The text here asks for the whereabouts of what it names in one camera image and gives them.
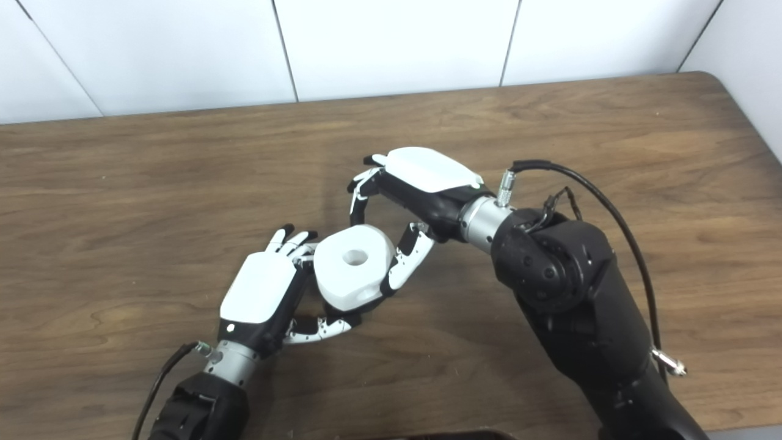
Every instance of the panel seam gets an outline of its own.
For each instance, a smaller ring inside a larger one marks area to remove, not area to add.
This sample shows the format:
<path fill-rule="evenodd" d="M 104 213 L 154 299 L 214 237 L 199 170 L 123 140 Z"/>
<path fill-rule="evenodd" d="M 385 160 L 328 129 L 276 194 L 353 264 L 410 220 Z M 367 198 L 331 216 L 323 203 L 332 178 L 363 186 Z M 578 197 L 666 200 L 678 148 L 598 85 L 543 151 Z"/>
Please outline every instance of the panel seam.
<path fill-rule="evenodd" d="M 280 15 L 277 12 L 277 2 L 271 0 L 271 8 L 274 10 L 274 20 L 277 21 L 277 32 L 280 35 L 280 42 L 282 43 L 282 53 L 285 55 L 285 65 L 288 67 L 288 77 L 291 80 L 291 86 L 293 87 L 293 97 L 296 98 L 296 102 L 299 101 L 299 91 L 296 90 L 296 81 L 293 79 L 293 69 L 291 68 L 291 61 L 288 57 L 288 46 L 285 45 L 285 36 L 282 34 L 282 25 L 280 24 Z"/>
<path fill-rule="evenodd" d="M 52 44 L 52 42 L 51 42 L 51 41 L 49 41 L 48 37 L 46 36 L 46 34 L 44 33 L 44 31 L 41 29 L 41 27 L 40 27 L 40 26 L 38 26 L 38 23 L 36 23 L 36 21 L 33 19 L 33 17 L 32 17 L 32 16 L 29 14 L 29 12 L 28 12 L 28 11 L 27 11 L 27 10 L 24 8 L 24 5 L 22 5 L 21 1 L 20 1 L 20 0 L 16 0 L 16 3 L 17 3 L 17 4 L 19 4 L 19 7 L 20 7 L 20 8 L 22 8 L 22 10 L 24 11 L 24 13 L 27 15 L 27 18 L 29 18 L 29 19 L 30 19 L 30 21 L 31 21 L 31 22 L 33 22 L 33 25 L 35 25 L 35 28 L 36 28 L 36 29 L 38 29 L 38 33 L 39 33 L 39 34 L 41 34 L 41 36 L 44 38 L 44 41 L 46 41 L 46 44 L 47 44 L 47 45 L 48 45 L 50 48 L 52 48 L 52 51 L 54 52 L 54 54 L 55 54 L 55 55 L 57 55 L 57 59 L 58 59 L 58 60 L 59 60 L 59 61 L 60 61 L 60 62 L 63 64 L 63 66 L 66 68 L 66 70 L 68 70 L 68 73 L 70 74 L 70 77 L 71 77 L 71 78 L 73 78 L 73 79 L 74 79 L 74 81 L 76 81 L 76 84 L 78 84 L 78 85 L 79 85 L 79 87 L 81 88 L 81 91 L 82 91 L 82 92 L 84 92 L 84 95 L 85 95 L 85 96 L 87 96 L 87 99 L 89 99 L 89 100 L 90 100 L 90 103 L 92 103 L 92 106 L 94 106 L 94 107 L 95 107 L 95 109 L 98 111 L 98 113 L 99 113 L 99 114 L 100 114 L 102 117 L 105 117 L 105 114 L 103 113 L 103 111 L 102 111 L 102 110 L 100 110 L 100 107 L 98 106 L 98 104 L 95 102 L 95 100 L 94 100 L 94 99 L 92 98 L 92 96 L 90 95 L 90 92 L 88 92 L 88 91 L 87 91 L 87 89 L 84 87 L 84 85 L 83 85 L 83 84 L 81 84 L 81 81 L 79 81 L 79 78 L 76 76 L 76 74 L 74 74 L 74 71 L 70 69 L 70 66 L 68 66 L 68 63 L 66 63 L 66 62 L 65 62 L 65 59 L 63 59 L 63 57 L 62 57 L 62 56 L 59 54 L 59 52 L 57 52 L 57 49 L 54 47 L 54 45 Z"/>
<path fill-rule="evenodd" d="M 687 54 L 684 56 L 684 59 L 679 64 L 679 68 L 676 69 L 676 72 L 681 72 L 682 67 L 684 67 L 684 64 L 687 62 L 687 58 L 690 58 L 690 54 L 692 53 L 693 49 L 695 49 L 695 46 L 698 44 L 698 42 L 701 40 L 701 37 L 703 37 L 703 33 L 706 32 L 706 28 L 709 26 L 709 24 L 712 23 L 712 20 L 714 20 L 714 16 L 717 15 L 717 11 L 719 11 L 720 6 L 723 5 L 724 0 L 719 0 L 719 3 L 717 3 L 717 6 L 712 11 L 712 15 L 706 20 L 706 25 L 701 29 L 701 33 L 698 34 L 698 37 L 695 38 L 695 41 L 692 43 L 692 46 L 690 46 L 690 50 L 687 51 Z"/>
<path fill-rule="evenodd" d="M 513 37 L 516 34 L 516 22 L 518 22 L 518 11 L 522 8 L 522 0 L 518 0 L 516 5 L 516 15 L 513 17 L 513 27 L 511 27 L 511 37 L 508 39 L 508 50 L 505 51 L 505 61 L 502 64 L 502 74 L 500 75 L 500 85 L 505 81 L 505 71 L 508 69 L 508 59 L 511 57 L 511 46 L 513 45 Z"/>

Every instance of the white wall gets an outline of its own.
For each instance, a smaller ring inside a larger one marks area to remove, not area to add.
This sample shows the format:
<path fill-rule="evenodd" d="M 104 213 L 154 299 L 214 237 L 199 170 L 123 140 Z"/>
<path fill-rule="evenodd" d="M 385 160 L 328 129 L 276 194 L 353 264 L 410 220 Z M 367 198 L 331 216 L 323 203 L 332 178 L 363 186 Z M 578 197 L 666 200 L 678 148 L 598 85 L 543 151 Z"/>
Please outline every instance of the white wall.
<path fill-rule="evenodd" d="M 101 116 L 14 0 L 0 0 L 0 124 Z"/>
<path fill-rule="evenodd" d="M 106 115 L 295 100 L 271 0 L 22 0 Z"/>
<path fill-rule="evenodd" d="M 673 72 L 718 1 L 0 0 L 0 121 Z"/>
<path fill-rule="evenodd" d="M 503 85 L 675 72 L 719 0 L 522 0 Z"/>
<path fill-rule="evenodd" d="M 724 0 L 682 66 L 715 75 L 782 158 L 782 2 Z"/>
<path fill-rule="evenodd" d="M 299 99 L 496 87 L 518 0 L 277 0 Z"/>

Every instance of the wooden table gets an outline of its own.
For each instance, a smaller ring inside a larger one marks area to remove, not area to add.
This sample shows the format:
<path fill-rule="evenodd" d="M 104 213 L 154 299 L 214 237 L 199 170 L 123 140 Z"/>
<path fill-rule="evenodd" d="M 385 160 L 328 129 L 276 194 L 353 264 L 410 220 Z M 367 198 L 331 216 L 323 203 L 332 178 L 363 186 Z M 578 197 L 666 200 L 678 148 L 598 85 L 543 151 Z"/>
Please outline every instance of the wooden table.
<path fill-rule="evenodd" d="M 0 438 L 128 438 L 162 362 L 215 338 L 243 258 L 288 221 L 345 228 L 361 158 L 408 145 L 493 188 L 517 158 L 593 179 L 647 256 L 666 350 L 690 367 L 675 394 L 709 430 L 782 423 L 780 165 L 715 78 L 672 74 L 0 126 Z M 564 183 L 529 173 L 515 205 Z M 645 308 L 618 228 L 578 197 Z M 393 239 L 409 218 L 369 207 Z M 202 364 L 183 361 L 152 413 Z M 287 348 L 258 384 L 247 439 L 597 426 L 488 257 L 458 243 L 363 326 Z"/>

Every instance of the white cylindrical object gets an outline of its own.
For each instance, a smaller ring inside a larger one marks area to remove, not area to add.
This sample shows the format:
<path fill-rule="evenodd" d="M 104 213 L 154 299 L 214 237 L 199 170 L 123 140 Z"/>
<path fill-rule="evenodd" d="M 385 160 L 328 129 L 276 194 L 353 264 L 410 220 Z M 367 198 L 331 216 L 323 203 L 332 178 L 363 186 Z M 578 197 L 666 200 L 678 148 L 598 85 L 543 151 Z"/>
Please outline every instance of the white cylindrical object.
<path fill-rule="evenodd" d="M 314 268 L 323 298 L 349 311 L 380 298 L 395 247 L 380 229 L 355 225 L 326 237 L 315 249 Z"/>

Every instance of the cable connector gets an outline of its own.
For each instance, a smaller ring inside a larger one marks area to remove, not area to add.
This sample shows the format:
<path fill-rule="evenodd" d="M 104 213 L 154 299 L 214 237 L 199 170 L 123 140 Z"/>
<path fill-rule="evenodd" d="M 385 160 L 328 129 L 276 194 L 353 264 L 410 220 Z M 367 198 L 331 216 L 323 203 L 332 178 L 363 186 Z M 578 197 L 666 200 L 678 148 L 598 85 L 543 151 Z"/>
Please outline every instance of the cable connector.
<path fill-rule="evenodd" d="M 498 207 L 507 207 L 511 203 L 513 194 L 513 184 L 516 181 L 516 173 L 511 170 L 505 170 L 500 180 L 500 189 L 497 191 L 497 200 L 494 202 Z"/>
<path fill-rule="evenodd" d="M 215 350 L 204 341 L 198 341 L 198 345 L 196 345 L 195 351 L 201 356 L 205 357 L 211 363 L 218 363 L 223 360 L 223 353 Z"/>
<path fill-rule="evenodd" d="M 667 371 L 668 374 L 678 377 L 684 377 L 687 375 L 687 367 L 684 365 L 684 362 L 668 356 L 663 351 L 652 347 L 651 357 L 665 365 L 665 371 Z"/>

